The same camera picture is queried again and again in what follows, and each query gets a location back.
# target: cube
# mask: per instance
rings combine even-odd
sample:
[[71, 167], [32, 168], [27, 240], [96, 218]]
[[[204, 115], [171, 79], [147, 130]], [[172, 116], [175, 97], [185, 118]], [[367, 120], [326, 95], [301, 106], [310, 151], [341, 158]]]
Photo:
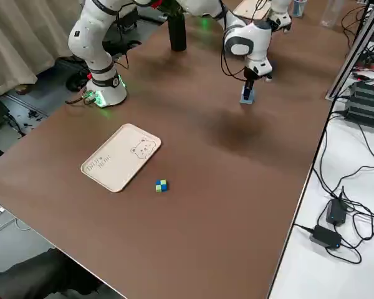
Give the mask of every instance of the cube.
[[159, 179], [155, 183], [156, 192], [166, 192], [168, 190], [168, 182], [165, 179]]

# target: white cable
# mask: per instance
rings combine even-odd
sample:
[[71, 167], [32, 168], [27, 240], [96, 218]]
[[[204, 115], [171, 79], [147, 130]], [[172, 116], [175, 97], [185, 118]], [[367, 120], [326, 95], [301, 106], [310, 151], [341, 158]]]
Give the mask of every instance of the white cable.
[[26, 228], [26, 229], [22, 229], [19, 224], [18, 224], [18, 218], [15, 218], [15, 226], [21, 231], [21, 232], [27, 232], [28, 230], [31, 230], [30, 227]]
[[10, 221], [4, 223], [4, 224], [0, 227], [0, 231], [2, 231], [3, 229], [5, 229], [7, 226], [9, 226], [10, 224], [12, 224], [13, 222], [15, 222], [15, 218], [12, 218]]

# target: black pants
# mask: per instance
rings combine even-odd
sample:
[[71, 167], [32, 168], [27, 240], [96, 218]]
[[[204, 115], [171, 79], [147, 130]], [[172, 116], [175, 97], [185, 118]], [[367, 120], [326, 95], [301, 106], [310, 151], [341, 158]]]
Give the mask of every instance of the black pants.
[[101, 282], [57, 249], [0, 273], [1, 299], [44, 299], [66, 290], [88, 295]]

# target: clear bottle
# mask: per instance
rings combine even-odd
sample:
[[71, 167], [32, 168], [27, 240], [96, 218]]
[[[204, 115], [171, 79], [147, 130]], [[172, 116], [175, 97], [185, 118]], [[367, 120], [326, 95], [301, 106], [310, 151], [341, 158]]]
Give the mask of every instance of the clear bottle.
[[320, 25], [332, 28], [341, 13], [345, 0], [328, 0]]

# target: black cylinder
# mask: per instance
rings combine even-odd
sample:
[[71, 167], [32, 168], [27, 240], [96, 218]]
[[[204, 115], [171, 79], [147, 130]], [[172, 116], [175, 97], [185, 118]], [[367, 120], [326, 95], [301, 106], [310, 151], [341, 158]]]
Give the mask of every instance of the black cylinder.
[[170, 47], [181, 52], [187, 49], [186, 23], [184, 14], [168, 16]]

